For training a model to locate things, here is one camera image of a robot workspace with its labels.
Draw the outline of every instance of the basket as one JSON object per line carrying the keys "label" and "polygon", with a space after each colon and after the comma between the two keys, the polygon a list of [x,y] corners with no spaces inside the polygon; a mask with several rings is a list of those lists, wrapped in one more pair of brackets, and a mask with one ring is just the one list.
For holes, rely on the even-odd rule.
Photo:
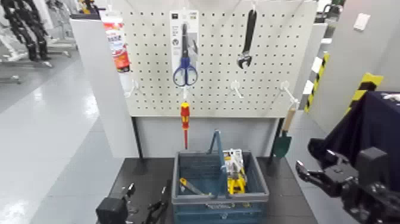
{"label": "basket", "polygon": [[[218,151],[213,152],[217,142]],[[248,178],[246,193],[230,195],[220,132],[216,130],[208,152],[181,151],[174,161],[171,201],[174,222],[183,223],[261,223],[269,191],[257,159],[243,151]],[[193,195],[180,190],[180,178],[204,192]]]}

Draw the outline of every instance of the adjustable wrench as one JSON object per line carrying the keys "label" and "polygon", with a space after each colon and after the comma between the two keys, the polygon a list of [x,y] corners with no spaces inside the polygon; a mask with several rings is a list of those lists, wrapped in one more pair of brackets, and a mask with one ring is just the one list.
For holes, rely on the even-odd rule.
{"label": "adjustable wrench", "polygon": [[247,18],[245,46],[239,58],[237,59],[237,64],[241,69],[243,69],[244,62],[246,62],[247,66],[250,66],[252,60],[252,57],[251,55],[249,55],[249,53],[251,47],[251,40],[253,39],[256,19],[257,19],[257,12],[255,10],[250,10],[249,16]]}

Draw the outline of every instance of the white pegboard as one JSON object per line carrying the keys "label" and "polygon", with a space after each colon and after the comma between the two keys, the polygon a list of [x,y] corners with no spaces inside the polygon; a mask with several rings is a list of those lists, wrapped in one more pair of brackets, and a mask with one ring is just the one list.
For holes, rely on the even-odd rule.
{"label": "white pegboard", "polygon": [[[180,116],[181,88],[171,71],[169,15],[181,1],[114,1],[122,12],[131,62],[139,90],[127,99],[131,116]],[[287,80],[293,91],[311,34],[315,1],[258,1],[250,54],[252,64],[236,64],[243,50],[251,1],[198,0],[185,4],[199,11],[198,81],[189,88],[195,117],[284,117],[289,97],[280,91]],[[237,80],[244,98],[230,84]]]}

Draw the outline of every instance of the red screwdriver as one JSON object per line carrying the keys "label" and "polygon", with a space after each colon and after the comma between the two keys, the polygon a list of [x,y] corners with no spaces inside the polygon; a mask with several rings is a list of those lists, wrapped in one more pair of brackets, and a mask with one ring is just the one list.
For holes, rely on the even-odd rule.
{"label": "red screwdriver", "polygon": [[182,117],[182,129],[185,134],[185,149],[188,148],[188,129],[189,129],[189,103],[183,102],[180,105],[180,116]]}

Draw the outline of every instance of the shovel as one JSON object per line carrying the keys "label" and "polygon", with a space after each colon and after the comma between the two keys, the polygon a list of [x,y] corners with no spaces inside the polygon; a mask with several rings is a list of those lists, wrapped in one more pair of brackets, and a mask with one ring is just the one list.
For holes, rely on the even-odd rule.
{"label": "shovel", "polygon": [[288,136],[288,130],[290,127],[290,124],[292,123],[293,116],[295,115],[296,109],[291,108],[287,112],[287,116],[285,118],[285,124],[282,127],[282,136],[279,136],[278,138],[275,139],[275,142],[273,144],[272,150],[273,154],[275,154],[276,157],[282,158],[288,153],[289,147],[290,147],[290,142],[292,141],[292,137]]}

